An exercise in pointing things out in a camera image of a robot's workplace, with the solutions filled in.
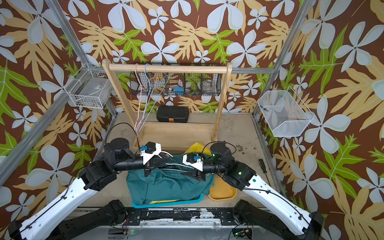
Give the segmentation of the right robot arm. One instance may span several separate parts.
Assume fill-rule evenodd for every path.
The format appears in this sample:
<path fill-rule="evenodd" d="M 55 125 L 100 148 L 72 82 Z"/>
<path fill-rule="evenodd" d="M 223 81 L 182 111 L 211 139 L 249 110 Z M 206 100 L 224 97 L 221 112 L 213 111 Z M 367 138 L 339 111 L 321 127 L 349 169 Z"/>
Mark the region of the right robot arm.
<path fill-rule="evenodd" d="M 183 164 L 194 168 L 189 177 L 204 180 L 207 174 L 216 174 L 230 186 L 248 194 L 267 208 L 266 211 L 240 200 L 233 208 L 240 225 L 256 225 L 284 240 L 318 240 L 324 226 L 324 217 L 296 206 L 274 190 L 248 165 L 235 160 L 226 142 L 214 142 L 211 155 L 184 154 Z"/>

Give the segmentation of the green shorts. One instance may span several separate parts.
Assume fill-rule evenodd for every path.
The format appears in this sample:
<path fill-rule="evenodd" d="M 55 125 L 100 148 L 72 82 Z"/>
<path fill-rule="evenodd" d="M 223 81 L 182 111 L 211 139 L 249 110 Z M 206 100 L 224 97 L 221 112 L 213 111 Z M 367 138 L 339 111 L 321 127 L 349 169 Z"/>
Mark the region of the green shorts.
<path fill-rule="evenodd" d="M 174 159 L 182 163 L 182 156 Z M 148 204 L 152 201 L 192 200 L 200 194 L 208 195 L 215 179 L 212 174 L 206 175 L 206 181 L 197 181 L 181 175 L 173 169 L 157 168 L 148 177 L 143 170 L 129 171 L 127 186 L 132 202 L 136 205 Z"/>

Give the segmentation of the white wire hanger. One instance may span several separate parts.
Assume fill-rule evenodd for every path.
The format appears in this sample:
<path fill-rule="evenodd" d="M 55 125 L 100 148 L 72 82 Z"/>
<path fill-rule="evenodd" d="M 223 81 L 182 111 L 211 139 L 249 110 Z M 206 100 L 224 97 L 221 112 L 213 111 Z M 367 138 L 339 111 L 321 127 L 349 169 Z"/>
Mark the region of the white wire hanger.
<path fill-rule="evenodd" d="M 165 159 L 170 159 L 165 164 L 160 165 L 161 169 L 173 169 L 179 172 L 189 172 L 192 171 L 192 167 L 188 167 L 182 163 L 179 163 L 177 160 L 174 159 L 174 156 L 166 151 L 160 152 L 160 157 Z"/>

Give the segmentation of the pink wire hanger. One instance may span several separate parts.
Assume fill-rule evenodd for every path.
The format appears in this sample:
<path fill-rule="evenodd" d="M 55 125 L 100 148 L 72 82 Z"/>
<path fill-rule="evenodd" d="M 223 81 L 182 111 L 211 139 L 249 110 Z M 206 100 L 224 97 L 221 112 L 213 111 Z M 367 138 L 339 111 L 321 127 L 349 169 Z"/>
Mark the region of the pink wire hanger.
<path fill-rule="evenodd" d="M 149 89 L 148 81 L 147 81 L 146 77 L 145 76 L 140 77 L 138 74 L 138 66 L 139 66 L 139 64 L 135 64 L 135 76 L 137 77 L 138 84 L 140 86 L 140 91 L 137 94 L 137 98 L 139 100 L 139 105 L 138 105 L 138 115 L 137 115 L 137 119 L 135 122 L 135 128 L 136 128 L 136 124 L 141 120 L 140 119 L 140 107 L 141 107 L 141 104 L 144 104 L 144 108 L 145 108 L 146 96 L 148 94 L 148 89 Z"/>

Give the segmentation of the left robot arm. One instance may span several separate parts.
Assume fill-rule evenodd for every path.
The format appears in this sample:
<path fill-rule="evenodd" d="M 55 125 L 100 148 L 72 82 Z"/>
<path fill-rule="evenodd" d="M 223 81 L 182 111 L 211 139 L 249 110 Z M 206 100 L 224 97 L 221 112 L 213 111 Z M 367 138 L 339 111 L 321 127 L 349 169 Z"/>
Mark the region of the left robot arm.
<path fill-rule="evenodd" d="M 140 154 L 134 154 L 129 141 L 116 138 L 105 144 L 100 159 L 85 167 L 68 188 L 34 216 L 13 221 L 8 227 L 13 240 L 70 240 L 101 225 L 119 224 L 127 215 L 119 200 L 71 220 L 65 218 L 80 204 L 117 179 L 120 171 L 144 170 L 145 176 L 171 161 L 161 157 L 161 145 L 149 142 Z"/>

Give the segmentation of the yellow shorts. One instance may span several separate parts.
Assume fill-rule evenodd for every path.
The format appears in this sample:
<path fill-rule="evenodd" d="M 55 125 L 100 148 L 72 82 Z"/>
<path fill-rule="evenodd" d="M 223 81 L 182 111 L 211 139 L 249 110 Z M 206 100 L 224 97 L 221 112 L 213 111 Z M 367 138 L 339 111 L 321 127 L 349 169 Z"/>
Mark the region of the yellow shorts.
<path fill-rule="evenodd" d="M 192 144 L 185 152 L 184 154 L 188 154 L 188 153 L 203 153 L 205 155 L 208 155 L 208 156 L 211 156 L 212 153 L 211 151 L 209 150 L 208 147 L 205 147 L 203 144 L 201 143 L 194 143 Z"/>

